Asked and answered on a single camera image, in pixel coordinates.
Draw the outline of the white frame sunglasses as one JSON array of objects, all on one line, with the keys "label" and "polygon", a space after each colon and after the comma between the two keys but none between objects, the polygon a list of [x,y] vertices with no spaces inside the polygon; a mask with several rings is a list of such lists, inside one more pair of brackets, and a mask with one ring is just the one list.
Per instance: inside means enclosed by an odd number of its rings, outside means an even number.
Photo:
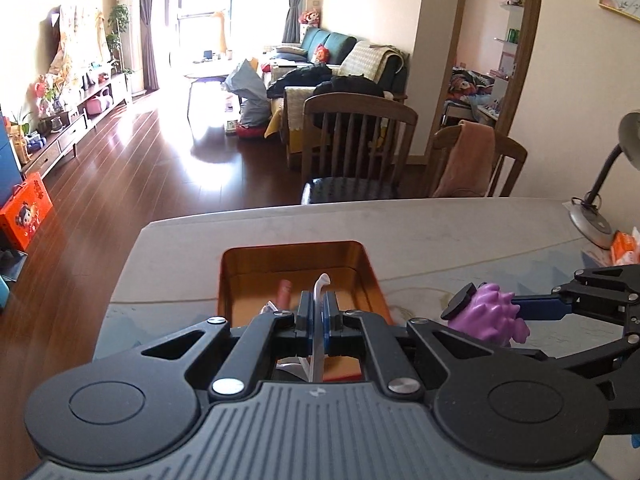
[{"label": "white frame sunglasses", "polygon": [[[323,289],[331,284],[328,274],[322,273],[314,282],[311,292],[311,300],[303,305],[303,313],[297,315],[296,321],[302,321],[303,332],[309,342],[309,356],[299,358],[298,363],[285,362],[279,364],[278,369],[294,375],[306,382],[322,382],[324,372],[324,322],[322,308]],[[279,310],[275,301],[267,301],[259,311],[260,314],[272,313],[275,315],[285,315],[288,310]]]}]

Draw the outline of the purple spiky toy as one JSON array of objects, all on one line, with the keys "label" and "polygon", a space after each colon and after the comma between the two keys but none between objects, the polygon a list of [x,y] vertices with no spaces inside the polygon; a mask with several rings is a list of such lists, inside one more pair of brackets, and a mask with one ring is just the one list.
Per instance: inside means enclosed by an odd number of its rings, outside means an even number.
[{"label": "purple spiky toy", "polygon": [[512,302],[514,296],[495,283],[469,283],[449,300],[440,318],[452,330],[481,341],[503,347],[524,344],[530,329],[518,316],[520,306]]}]

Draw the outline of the pink highlighter tube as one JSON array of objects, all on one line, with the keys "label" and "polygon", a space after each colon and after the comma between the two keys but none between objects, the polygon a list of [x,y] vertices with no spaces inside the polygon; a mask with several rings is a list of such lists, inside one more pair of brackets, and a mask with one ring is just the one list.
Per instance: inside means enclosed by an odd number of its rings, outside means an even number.
[{"label": "pink highlighter tube", "polygon": [[281,280],[276,298],[276,307],[279,310],[288,310],[290,308],[291,296],[292,283],[289,280]]}]

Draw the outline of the red metal tin box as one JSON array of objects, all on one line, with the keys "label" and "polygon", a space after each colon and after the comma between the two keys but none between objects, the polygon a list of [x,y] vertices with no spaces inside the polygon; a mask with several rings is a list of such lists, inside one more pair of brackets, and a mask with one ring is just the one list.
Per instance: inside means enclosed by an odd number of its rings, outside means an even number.
[{"label": "red metal tin box", "polygon": [[[322,300],[327,292],[334,292],[341,311],[373,312],[392,324],[366,250],[354,240],[226,250],[220,263],[217,314],[232,328],[247,326],[267,301],[276,301],[281,280],[292,282],[288,310],[295,311],[300,295],[312,292],[322,273],[331,279]],[[357,378],[363,378],[357,359],[324,357],[322,382]]]}]

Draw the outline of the pink towel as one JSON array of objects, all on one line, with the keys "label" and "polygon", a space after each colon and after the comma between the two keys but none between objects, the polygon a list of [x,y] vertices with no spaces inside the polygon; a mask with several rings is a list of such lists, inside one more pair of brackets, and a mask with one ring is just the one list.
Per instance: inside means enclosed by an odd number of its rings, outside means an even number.
[{"label": "pink towel", "polygon": [[462,120],[439,130],[434,148],[451,148],[433,197],[483,197],[491,177],[496,149],[495,130]]}]

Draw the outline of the dark wooden dining chair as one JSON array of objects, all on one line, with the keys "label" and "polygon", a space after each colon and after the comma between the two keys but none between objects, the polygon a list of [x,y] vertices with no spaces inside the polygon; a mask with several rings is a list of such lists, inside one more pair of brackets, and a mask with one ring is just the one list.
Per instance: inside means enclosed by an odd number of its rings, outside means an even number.
[{"label": "dark wooden dining chair", "polygon": [[304,205],[394,200],[419,116],[379,96],[333,92],[304,103]]}]

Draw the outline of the wooden chair with towel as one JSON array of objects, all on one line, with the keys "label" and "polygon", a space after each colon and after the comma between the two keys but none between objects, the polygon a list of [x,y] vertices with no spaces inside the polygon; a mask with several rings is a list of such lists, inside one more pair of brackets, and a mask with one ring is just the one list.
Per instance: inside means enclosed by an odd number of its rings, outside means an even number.
[{"label": "wooden chair with towel", "polygon": [[424,195],[429,198],[509,197],[528,151],[478,122],[460,122],[432,135]]}]

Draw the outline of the light blue paper bag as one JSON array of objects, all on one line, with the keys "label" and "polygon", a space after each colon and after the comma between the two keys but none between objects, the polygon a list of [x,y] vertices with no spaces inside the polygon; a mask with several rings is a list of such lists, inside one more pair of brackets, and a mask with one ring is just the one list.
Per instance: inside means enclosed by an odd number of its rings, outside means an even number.
[{"label": "light blue paper bag", "polygon": [[267,89],[250,62],[244,60],[224,81],[227,90],[240,99],[240,125],[247,128],[265,126],[270,121],[271,107]]}]

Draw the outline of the green sofa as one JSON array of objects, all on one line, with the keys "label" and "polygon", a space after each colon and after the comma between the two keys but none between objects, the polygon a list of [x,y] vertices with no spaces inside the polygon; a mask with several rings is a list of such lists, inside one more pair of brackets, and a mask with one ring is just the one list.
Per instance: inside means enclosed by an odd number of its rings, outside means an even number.
[{"label": "green sofa", "polygon": [[363,76],[393,94],[404,94],[408,79],[408,55],[389,44],[309,27],[300,44],[281,44],[270,52],[266,67],[271,80],[292,70],[317,64],[318,47],[329,52],[326,65],[338,76]]}]

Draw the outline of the orange gift box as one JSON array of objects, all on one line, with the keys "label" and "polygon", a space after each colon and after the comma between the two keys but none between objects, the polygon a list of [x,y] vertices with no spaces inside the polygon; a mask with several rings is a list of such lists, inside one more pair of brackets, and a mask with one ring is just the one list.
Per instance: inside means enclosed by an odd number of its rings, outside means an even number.
[{"label": "orange gift box", "polygon": [[14,188],[1,208],[1,232],[13,249],[24,252],[53,204],[39,172],[29,174]]}]

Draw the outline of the low wooden tv console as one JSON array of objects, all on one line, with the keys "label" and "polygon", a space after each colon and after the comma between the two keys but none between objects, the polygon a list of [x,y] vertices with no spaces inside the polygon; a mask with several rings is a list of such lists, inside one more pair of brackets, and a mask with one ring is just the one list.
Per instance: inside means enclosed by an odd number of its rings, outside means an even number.
[{"label": "low wooden tv console", "polygon": [[45,177],[65,156],[78,155],[79,143],[116,107],[132,101],[127,74],[114,74],[87,90],[81,90],[79,101],[58,116],[43,119],[46,144],[18,166],[24,178],[30,174]]}]

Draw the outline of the blue front dark cabinet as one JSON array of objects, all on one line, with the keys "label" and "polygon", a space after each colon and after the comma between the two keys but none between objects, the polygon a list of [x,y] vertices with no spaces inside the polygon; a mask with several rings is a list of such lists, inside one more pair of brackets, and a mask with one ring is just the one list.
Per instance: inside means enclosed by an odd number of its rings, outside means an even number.
[{"label": "blue front dark cabinet", "polygon": [[14,188],[23,182],[21,171],[13,153],[12,143],[6,130],[6,118],[0,119],[0,205],[13,195]]}]

